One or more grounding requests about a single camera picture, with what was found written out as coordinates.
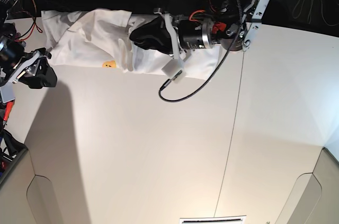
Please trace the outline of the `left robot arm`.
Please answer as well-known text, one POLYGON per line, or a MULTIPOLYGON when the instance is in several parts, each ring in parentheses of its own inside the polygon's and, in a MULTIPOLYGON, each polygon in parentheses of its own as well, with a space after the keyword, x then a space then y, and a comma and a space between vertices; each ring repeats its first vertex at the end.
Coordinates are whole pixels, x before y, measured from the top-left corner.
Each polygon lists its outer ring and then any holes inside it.
POLYGON ((189 16, 170 15, 156 10, 155 19, 132 31, 130 40, 144 50, 157 50, 173 56, 172 38, 176 37, 179 52, 211 49, 220 44, 224 49, 248 49, 254 31, 262 23, 270 0, 219 0, 209 8, 196 10, 189 16))

